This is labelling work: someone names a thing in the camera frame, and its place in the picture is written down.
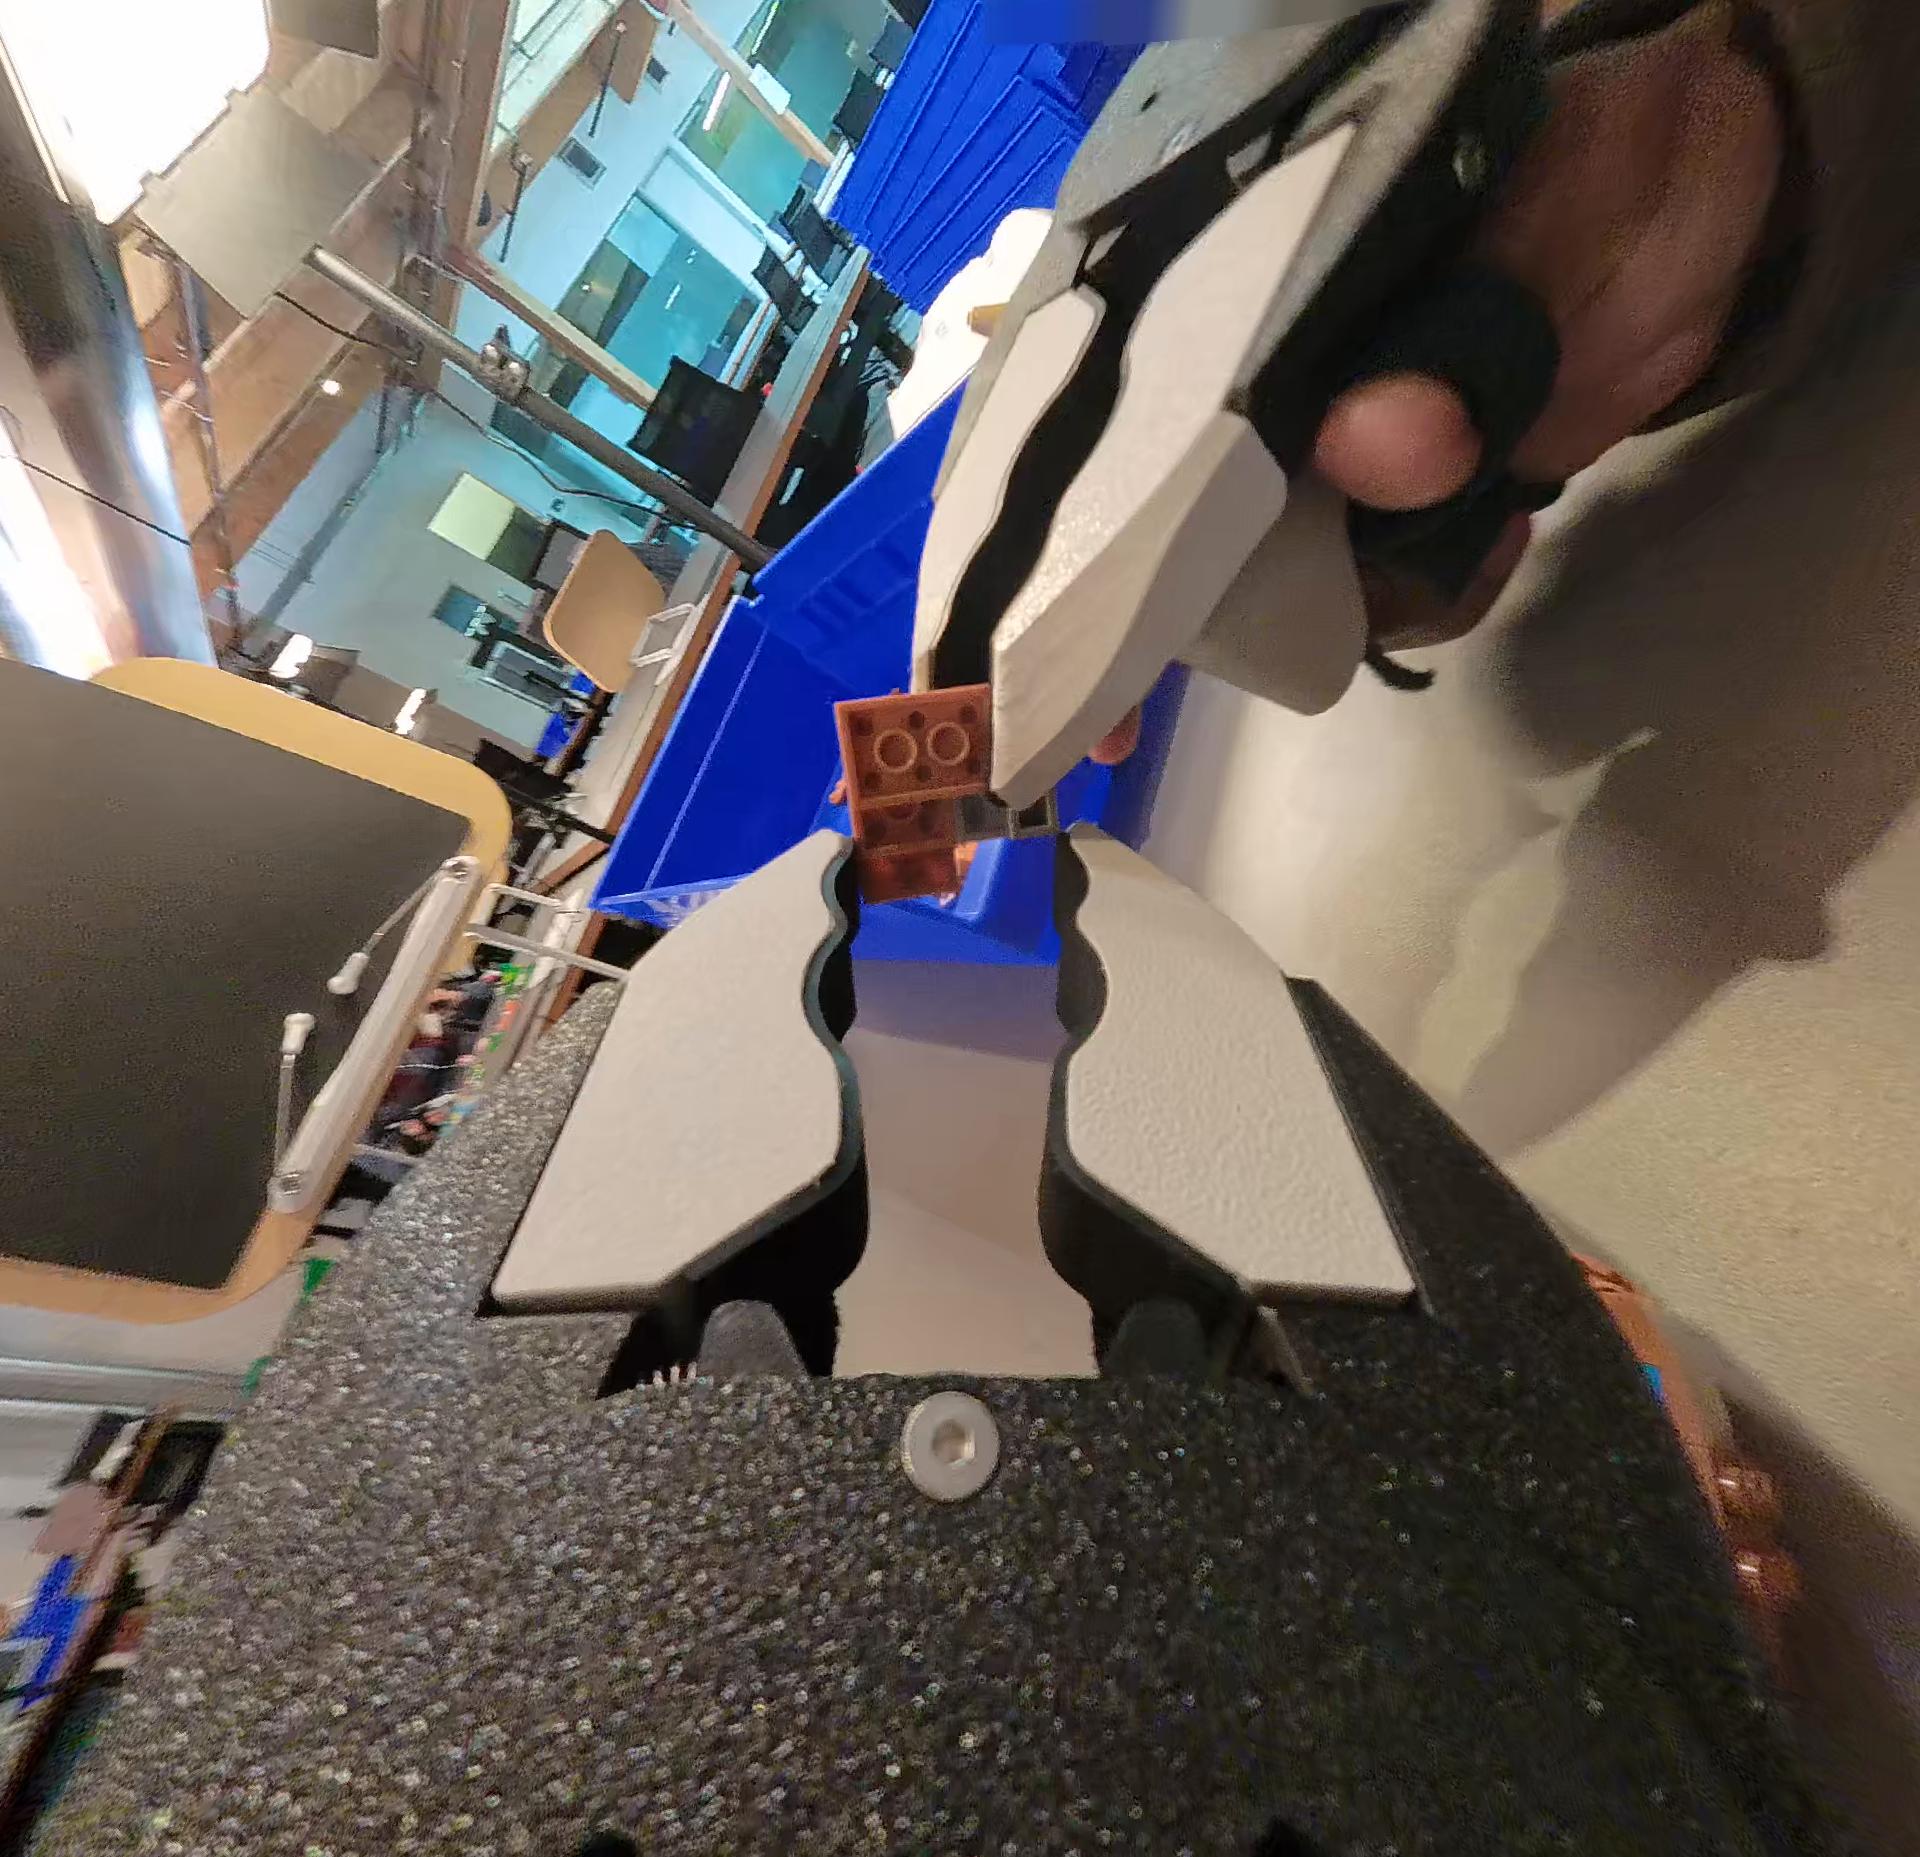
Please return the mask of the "brown toy brick assembly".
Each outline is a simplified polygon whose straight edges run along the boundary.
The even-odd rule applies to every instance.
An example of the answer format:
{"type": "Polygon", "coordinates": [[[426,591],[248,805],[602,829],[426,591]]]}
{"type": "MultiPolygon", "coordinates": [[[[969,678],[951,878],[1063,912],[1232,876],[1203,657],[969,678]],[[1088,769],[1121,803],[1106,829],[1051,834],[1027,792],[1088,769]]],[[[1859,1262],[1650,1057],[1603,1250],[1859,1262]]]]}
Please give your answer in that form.
{"type": "Polygon", "coordinates": [[[962,805],[988,792],[988,685],[843,698],[832,708],[858,892],[866,904],[953,900],[978,848],[962,805]]]}

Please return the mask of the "black monitor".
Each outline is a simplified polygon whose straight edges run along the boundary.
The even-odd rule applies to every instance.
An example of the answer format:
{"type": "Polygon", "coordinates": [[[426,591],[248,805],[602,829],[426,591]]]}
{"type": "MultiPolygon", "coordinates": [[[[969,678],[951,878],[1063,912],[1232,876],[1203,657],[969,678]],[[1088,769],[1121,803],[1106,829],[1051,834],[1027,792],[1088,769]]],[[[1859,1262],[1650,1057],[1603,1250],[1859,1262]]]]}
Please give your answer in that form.
{"type": "Polygon", "coordinates": [[[761,408],[756,393],[672,356],[629,450],[712,504],[736,469],[761,408]]]}

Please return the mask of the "white metal stand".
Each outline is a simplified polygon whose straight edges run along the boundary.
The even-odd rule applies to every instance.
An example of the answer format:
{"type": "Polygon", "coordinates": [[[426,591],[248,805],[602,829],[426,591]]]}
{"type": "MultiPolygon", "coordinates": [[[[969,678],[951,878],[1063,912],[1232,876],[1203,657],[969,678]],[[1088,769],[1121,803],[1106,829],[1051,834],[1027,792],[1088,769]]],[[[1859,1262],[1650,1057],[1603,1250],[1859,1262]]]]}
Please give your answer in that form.
{"type": "Polygon", "coordinates": [[[308,1220],[325,1209],[414,1040],[428,992],[469,934],[484,885],[476,855],[446,859],[326,980],[330,998],[358,1003],[356,1025],[301,1123],[276,1137],[264,1217],[308,1220]]]}

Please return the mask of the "black chair with wooden rim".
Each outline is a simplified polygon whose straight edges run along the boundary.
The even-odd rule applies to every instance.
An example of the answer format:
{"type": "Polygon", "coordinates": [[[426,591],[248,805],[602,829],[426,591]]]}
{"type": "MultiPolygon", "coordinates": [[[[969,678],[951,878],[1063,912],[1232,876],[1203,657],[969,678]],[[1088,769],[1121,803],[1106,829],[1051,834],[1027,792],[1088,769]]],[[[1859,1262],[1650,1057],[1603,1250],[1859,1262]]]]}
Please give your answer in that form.
{"type": "Polygon", "coordinates": [[[290,1268],[276,1137],[345,1055],[326,980],[450,856],[484,892],[506,797],[472,763],[226,671],[4,661],[3,1297],[175,1324],[290,1268]]]}

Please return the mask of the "blue plastic bin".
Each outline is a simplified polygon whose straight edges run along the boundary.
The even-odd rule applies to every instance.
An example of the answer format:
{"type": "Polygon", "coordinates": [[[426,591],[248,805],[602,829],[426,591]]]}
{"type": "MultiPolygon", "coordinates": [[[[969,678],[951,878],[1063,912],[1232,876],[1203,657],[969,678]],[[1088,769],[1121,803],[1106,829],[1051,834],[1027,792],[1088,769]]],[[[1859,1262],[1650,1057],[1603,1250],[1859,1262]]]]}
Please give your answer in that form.
{"type": "MultiPolygon", "coordinates": [[[[964,385],[887,448],[730,599],[629,819],[593,907],[672,928],[726,886],[821,829],[849,832],[830,803],[843,779],[841,700],[905,688],[918,567],[934,483],[964,385]]],[[[1165,671],[1139,749],[1117,769],[1061,784],[1063,822],[1091,820],[1141,846],[1188,673],[1165,671]]],[[[995,840],[946,902],[871,909],[854,945],[868,962],[1052,966],[1052,844],[995,840]]]]}

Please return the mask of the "person's right forearm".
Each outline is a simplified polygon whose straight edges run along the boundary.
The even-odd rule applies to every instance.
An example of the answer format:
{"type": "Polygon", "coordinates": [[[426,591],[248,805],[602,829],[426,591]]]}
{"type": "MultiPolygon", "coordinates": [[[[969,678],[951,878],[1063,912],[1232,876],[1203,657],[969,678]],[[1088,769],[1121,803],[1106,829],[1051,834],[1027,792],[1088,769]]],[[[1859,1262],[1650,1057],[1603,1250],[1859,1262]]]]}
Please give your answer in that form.
{"type": "Polygon", "coordinates": [[[1769,82],[1782,162],[1714,356],[1645,435],[1795,382],[1916,273],[1918,0],[1558,0],[1549,53],[1636,44],[1709,2],[1769,82]]]}

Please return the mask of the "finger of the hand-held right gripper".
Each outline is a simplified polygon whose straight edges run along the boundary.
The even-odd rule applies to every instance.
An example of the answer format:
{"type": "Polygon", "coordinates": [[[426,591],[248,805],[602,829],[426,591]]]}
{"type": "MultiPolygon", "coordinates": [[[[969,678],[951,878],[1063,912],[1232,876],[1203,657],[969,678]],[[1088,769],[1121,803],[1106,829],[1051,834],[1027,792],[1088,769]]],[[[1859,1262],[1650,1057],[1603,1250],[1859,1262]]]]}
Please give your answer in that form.
{"type": "Polygon", "coordinates": [[[1177,661],[1296,715],[1351,688],[1367,616],[1345,517],[1232,403],[1361,129],[1261,175],[1167,269],[1115,411],[990,641],[993,792],[1039,803],[1177,661]]]}
{"type": "Polygon", "coordinates": [[[1078,285],[1035,308],[954,429],[921,562],[912,688],[985,686],[1072,480],[1119,403],[1119,316],[1078,285]]]}

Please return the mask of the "ceiling light panel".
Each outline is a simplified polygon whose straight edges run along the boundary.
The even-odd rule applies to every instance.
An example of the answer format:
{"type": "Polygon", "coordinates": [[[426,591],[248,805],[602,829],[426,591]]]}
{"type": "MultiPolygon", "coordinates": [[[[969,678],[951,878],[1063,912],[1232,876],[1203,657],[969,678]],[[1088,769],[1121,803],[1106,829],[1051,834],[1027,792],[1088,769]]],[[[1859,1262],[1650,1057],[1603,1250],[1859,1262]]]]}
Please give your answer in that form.
{"type": "Polygon", "coordinates": [[[123,219],[266,69],[268,0],[3,0],[4,59],[60,178],[123,219]]]}

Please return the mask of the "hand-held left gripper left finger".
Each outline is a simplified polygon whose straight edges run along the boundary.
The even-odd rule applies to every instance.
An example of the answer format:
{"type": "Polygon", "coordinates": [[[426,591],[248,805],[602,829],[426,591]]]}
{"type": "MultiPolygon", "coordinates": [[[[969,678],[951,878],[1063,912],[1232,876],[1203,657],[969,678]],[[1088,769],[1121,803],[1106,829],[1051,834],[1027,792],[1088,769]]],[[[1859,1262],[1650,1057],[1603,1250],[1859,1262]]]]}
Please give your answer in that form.
{"type": "Polygon", "coordinates": [[[634,1316],[650,1366],[715,1316],[779,1319],[834,1374],[871,1236],[853,838],[817,832],[664,933],[604,1035],[493,1275],[511,1316],[634,1316]]]}

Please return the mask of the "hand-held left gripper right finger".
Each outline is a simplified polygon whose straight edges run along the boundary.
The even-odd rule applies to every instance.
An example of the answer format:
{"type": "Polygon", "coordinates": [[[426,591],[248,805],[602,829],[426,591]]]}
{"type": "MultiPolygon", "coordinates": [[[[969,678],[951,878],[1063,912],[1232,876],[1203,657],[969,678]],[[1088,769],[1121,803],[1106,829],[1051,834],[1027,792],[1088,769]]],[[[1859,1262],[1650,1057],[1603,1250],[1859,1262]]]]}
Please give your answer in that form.
{"type": "Polygon", "coordinates": [[[1063,939],[1045,1253],[1102,1365],[1139,1314],[1217,1371],[1262,1314],[1418,1297],[1301,989],[1209,900],[1104,830],[1056,853],[1063,939]]]}

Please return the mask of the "colourful toy brick model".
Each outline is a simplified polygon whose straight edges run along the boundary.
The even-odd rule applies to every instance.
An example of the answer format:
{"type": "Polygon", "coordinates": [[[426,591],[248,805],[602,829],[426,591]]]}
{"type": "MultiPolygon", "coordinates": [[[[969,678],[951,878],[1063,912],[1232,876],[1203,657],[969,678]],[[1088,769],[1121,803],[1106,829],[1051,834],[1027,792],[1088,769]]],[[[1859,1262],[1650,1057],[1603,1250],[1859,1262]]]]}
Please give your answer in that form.
{"type": "Polygon", "coordinates": [[[1774,1476],[1741,1447],[1734,1419],[1704,1371],[1683,1351],[1661,1306],[1617,1267],[1577,1253],[1588,1288],[1643,1366],[1707,1502],[1741,1589],[1747,1628],[1781,1690],[1795,1688],[1788,1620],[1805,1582],[1787,1543],[1774,1476]]]}

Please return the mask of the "grey light reflector panel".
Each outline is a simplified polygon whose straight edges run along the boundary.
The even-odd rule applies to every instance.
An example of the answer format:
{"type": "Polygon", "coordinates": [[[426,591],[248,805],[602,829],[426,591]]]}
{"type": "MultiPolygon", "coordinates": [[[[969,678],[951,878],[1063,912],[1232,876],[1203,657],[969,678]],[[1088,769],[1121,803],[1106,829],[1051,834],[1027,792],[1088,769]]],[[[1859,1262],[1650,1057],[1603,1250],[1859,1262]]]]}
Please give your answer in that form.
{"type": "Polygon", "coordinates": [[[369,153],[257,85],[144,182],[130,216],[228,308],[253,319],[379,176],[369,153]]]}

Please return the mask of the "stack of blue bins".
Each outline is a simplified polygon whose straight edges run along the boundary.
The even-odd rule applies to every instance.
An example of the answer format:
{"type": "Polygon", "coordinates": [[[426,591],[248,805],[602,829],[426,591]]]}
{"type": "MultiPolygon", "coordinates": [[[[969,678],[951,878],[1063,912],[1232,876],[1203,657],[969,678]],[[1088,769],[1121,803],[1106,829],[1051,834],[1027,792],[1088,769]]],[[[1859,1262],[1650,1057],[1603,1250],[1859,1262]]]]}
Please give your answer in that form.
{"type": "Polygon", "coordinates": [[[1002,220],[1052,209],[1139,40],[1068,38],[1064,0],[931,0],[830,220],[925,313],[1002,220]]]}

